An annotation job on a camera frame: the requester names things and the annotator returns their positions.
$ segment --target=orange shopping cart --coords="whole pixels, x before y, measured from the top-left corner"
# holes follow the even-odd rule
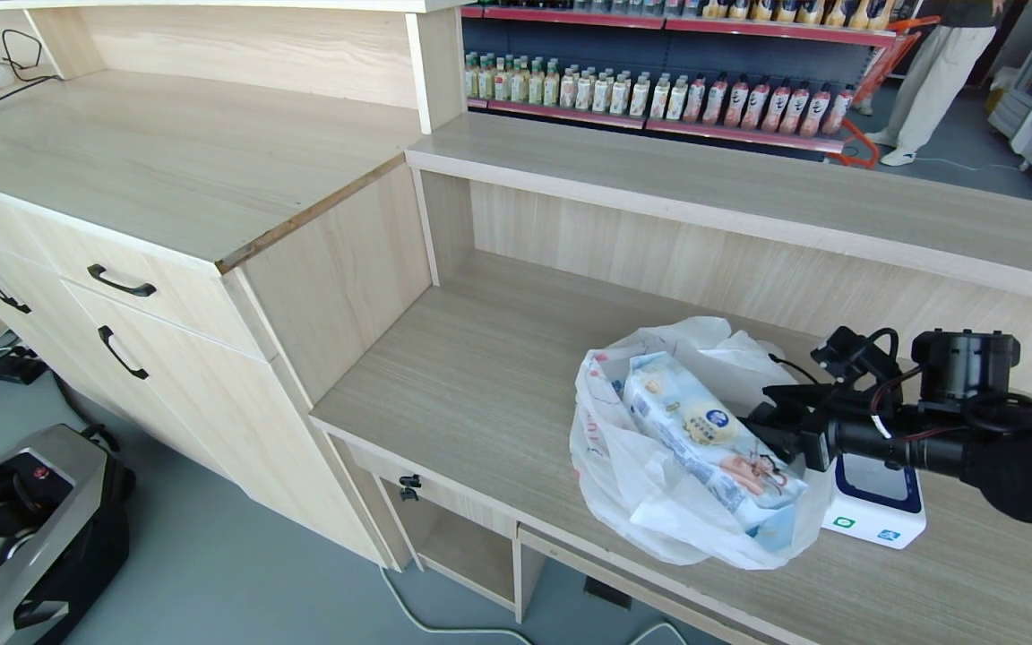
[[[922,28],[922,26],[938,24],[938,17],[924,17],[886,25],[886,31],[893,31],[897,34],[897,37],[894,38],[894,44],[878,54],[875,61],[871,64],[871,68],[867,70],[866,75],[863,77],[863,83],[861,83],[859,90],[854,93],[856,105],[873,97],[881,82],[886,80],[886,77],[898,66],[902,58],[913,47],[914,42],[918,41],[918,37],[922,37],[922,32],[913,30]],[[849,118],[843,119],[843,128],[851,134],[844,139],[844,143],[852,141],[860,143],[869,152],[868,158],[843,155],[842,153],[831,153],[827,156],[838,160],[843,165],[861,165],[867,168],[867,170],[873,170],[873,167],[878,163],[878,148],[867,138],[863,131],[851,123]]]

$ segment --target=floor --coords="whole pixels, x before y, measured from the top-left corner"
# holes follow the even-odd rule
[[[863,132],[886,127],[898,87],[900,82],[888,80],[878,89],[872,100],[875,114],[871,118],[851,110],[848,119]],[[1027,172],[1019,170],[1022,158],[1010,151],[1006,136],[987,122],[982,109],[986,99],[986,90],[963,90],[930,142],[918,151],[917,160],[902,167],[878,164],[876,172],[917,176],[1032,200],[1032,168]],[[859,151],[858,156],[865,156],[864,152]],[[890,148],[881,148],[881,152],[886,154]]]
[[[257,506],[236,486],[97,407],[138,474],[128,503],[130,559],[69,645],[509,645],[505,636],[427,635],[394,604],[376,565]],[[64,422],[80,428],[50,375],[0,384],[0,450]],[[434,572],[391,574],[413,611],[440,627],[519,628],[537,645],[626,644],[662,614],[631,612],[582,592],[584,576],[549,560],[523,625],[512,613]],[[674,621],[691,645],[719,641]],[[642,645],[675,645],[668,632]]]

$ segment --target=shelf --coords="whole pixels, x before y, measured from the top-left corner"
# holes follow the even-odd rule
[[[694,136],[704,136],[708,139],[728,139],[729,141],[743,141],[745,143],[795,148],[798,151],[816,151],[820,153],[843,152],[843,140],[828,138],[828,136],[811,136],[808,139],[798,134],[742,130],[742,128],[738,127],[705,126],[702,123],[684,123],[682,121],[667,121],[666,119],[648,119],[644,130],[691,134]]]
[[[929,191],[909,176],[477,112],[421,139],[406,158],[419,170],[1032,297],[1032,201],[1015,197],[943,184]]]
[[[886,642],[940,640],[950,616],[969,615],[972,606],[993,605],[991,611],[1029,620],[1032,605],[1000,598],[1012,587],[1004,581],[1020,580],[1024,568],[1021,559],[1002,555],[1015,544],[1032,544],[1032,526],[1001,517],[974,489],[934,475],[922,482],[934,522],[913,547],[896,552],[827,533],[774,572],[743,573],[717,560],[664,565],[595,519],[568,449],[582,357],[635,328],[703,314],[709,312],[476,252],[457,275],[422,294],[311,416],[347,441],[406,456],[421,466],[422,477],[441,473],[471,487],[513,510],[521,524],[569,546],[665,588],[711,598],[709,607],[731,620],[765,617],[816,642],[861,637],[860,624],[831,621],[832,614],[871,616],[881,634],[900,634]],[[735,328],[777,344],[789,359],[805,362],[816,344],[813,336],[731,319]],[[982,579],[993,585],[975,585],[974,563],[957,555],[967,552],[975,526],[999,536],[988,540],[998,555],[981,563]],[[893,605],[896,588],[914,587],[934,593],[904,594],[901,615],[879,612]],[[782,602],[783,588],[808,602],[783,613],[789,605]],[[942,622],[912,623],[907,615],[940,616]]]
[[[452,511],[434,509],[432,527],[417,548],[421,562],[515,611],[512,541]]]
[[[545,24],[591,24],[621,26],[631,29],[663,29],[663,17],[626,17],[619,13],[588,13],[584,11],[553,11],[550,9],[520,9],[488,7],[485,17],[505,21],[545,22]]]
[[[425,13],[470,0],[0,0],[0,10],[61,7],[282,7]]]
[[[566,121],[578,121],[582,123],[599,123],[602,126],[622,127],[625,130],[643,130],[644,123],[643,119],[632,119],[627,118],[627,116],[570,110],[568,107],[549,107],[547,105],[533,105],[533,103],[488,101],[487,106],[490,110],[546,116],[546,118],[565,119]]]
[[[892,31],[865,31],[843,26],[780,24],[767,21],[705,20],[705,18],[668,18],[664,29],[699,31],[703,33],[738,33],[746,36],[794,37],[798,40],[867,44],[889,47],[894,42]]]

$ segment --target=black cable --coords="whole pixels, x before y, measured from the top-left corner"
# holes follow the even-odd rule
[[[13,60],[13,57],[10,55],[10,45],[7,44],[7,34],[8,33],[17,33],[19,36],[28,37],[29,39],[31,39],[31,40],[34,41],[34,44],[37,44],[37,55],[34,57],[34,63],[33,64],[23,65],[23,64],[20,64],[18,61]],[[10,66],[11,72],[13,74],[15,74],[15,78],[18,78],[18,80],[20,80],[22,83],[25,83],[26,85],[24,85],[22,87],[18,87],[17,90],[12,90],[10,92],[5,93],[4,95],[1,95],[0,101],[3,98],[13,97],[13,95],[15,95],[15,94],[18,94],[20,92],[24,92],[26,90],[30,90],[33,86],[41,85],[42,83],[45,83],[46,80],[62,80],[62,77],[58,76],[58,74],[53,74],[53,73],[52,74],[45,74],[45,76],[35,76],[34,78],[24,78],[24,76],[22,76],[22,74],[19,73],[21,70],[28,70],[28,69],[37,68],[37,66],[40,65],[40,63],[42,62],[42,41],[41,40],[37,39],[36,37],[33,37],[29,33],[18,31],[18,29],[3,29],[3,34],[1,34],[1,37],[3,38],[3,54],[4,54],[5,61],[7,61],[7,65]]]
[[[898,331],[890,327],[883,327],[875,331],[875,333],[872,333],[869,336],[867,336],[867,342],[874,344],[875,342],[877,342],[878,338],[883,336],[890,336],[890,351],[888,352],[888,354],[892,358],[898,358]]]
[[[804,368],[799,367],[798,364],[792,363],[791,360],[786,360],[785,358],[778,358],[778,356],[775,356],[773,354],[767,354],[767,356],[771,357],[772,363],[785,364],[785,366],[791,367],[793,370],[798,372],[799,375],[803,375],[804,377],[807,377],[807,379],[810,379],[812,384],[815,385],[819,384],[818,379],[812,377],[810,372],[804,370]]]

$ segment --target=wooden counter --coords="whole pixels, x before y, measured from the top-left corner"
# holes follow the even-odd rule
[[[0,193],[227,270],[418,138],[406,107],[101,71],[0,103]]]
[[[669,567],[598,521],[568,449],[578,364],[636,327],[697,314],[709,312],[477,252],[421,296],[311,417],[761,638],[1032,642],[1032,526],[934,475],[923,480],[928,529],[906,551],[823,531],[775,572],[714,560]],[[730,319],[795,360],[816,342]]]
[[[470,114],[409,163],[1032,297],[1032,201],[740,151]]]

